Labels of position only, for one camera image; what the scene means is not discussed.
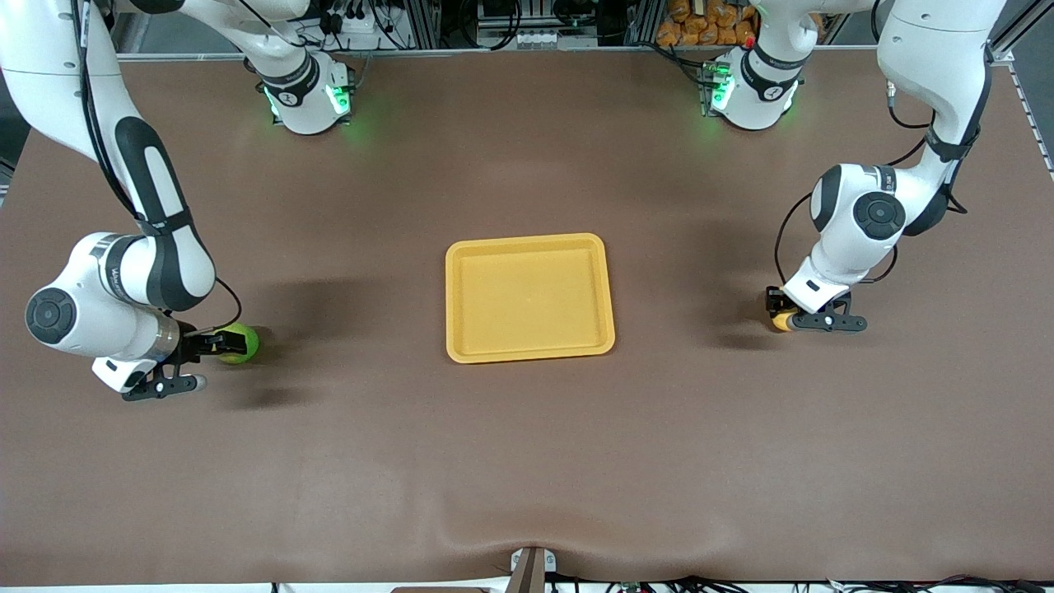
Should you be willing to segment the green apple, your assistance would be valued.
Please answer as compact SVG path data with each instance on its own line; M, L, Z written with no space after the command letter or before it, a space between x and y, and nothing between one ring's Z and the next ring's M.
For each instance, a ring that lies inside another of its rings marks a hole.
M254 328L242 323L222 327L215 331L214 337L213 353L225 364L243 364L259 352L259 335Z

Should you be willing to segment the yellow plastic tray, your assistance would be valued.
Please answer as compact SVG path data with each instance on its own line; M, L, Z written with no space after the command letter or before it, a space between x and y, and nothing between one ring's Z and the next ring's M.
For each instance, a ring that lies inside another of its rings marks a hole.
M614 344L594 233L462 240L445 252L445 351L456 363L591 357Z

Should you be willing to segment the bag of orange snacks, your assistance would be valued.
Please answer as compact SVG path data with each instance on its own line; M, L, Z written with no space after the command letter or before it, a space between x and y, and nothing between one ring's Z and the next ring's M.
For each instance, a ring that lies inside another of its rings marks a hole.
M760 12L749 0L666 0L659 46L752 46Z

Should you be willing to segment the brown table mat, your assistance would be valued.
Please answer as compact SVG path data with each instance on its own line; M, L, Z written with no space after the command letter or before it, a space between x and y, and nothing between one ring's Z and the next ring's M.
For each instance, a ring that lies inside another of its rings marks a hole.
M35 342L30 294L133 225L31 134L0 207L0 586L458 581L530 543L590 579L1054 581L1054 180L1008 68L968 213L855 291L855 335L774 333L762 299L817 177L920 137L867 50L814 55L764 133L652 53L376 58L316 138L238 61L122 71L261 349L125 403ZM609 353L450 359L451 245L584 232Z

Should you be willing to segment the white power strip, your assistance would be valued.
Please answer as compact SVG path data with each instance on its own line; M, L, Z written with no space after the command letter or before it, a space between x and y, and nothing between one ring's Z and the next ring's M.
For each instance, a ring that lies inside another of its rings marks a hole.
M325 35L388 33L372 0L317 0L316 6Z

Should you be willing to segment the dark brown mounting bar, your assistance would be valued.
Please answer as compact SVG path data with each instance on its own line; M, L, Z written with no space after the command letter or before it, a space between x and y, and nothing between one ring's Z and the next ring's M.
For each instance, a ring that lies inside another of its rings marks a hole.
M512 574L504 593L543 593L548 572L548 552L538 547L518 549L511 555Z

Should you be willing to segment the aluminium frame profile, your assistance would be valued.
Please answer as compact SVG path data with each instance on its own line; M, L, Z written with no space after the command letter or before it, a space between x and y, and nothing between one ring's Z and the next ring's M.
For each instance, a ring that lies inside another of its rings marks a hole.
M1042 18L999 29L997 37L991 39L991 56L994 63L1009 64L1024 56L1030 46L1046 46L1051 42L1054 42L1054 12L1046 12Z

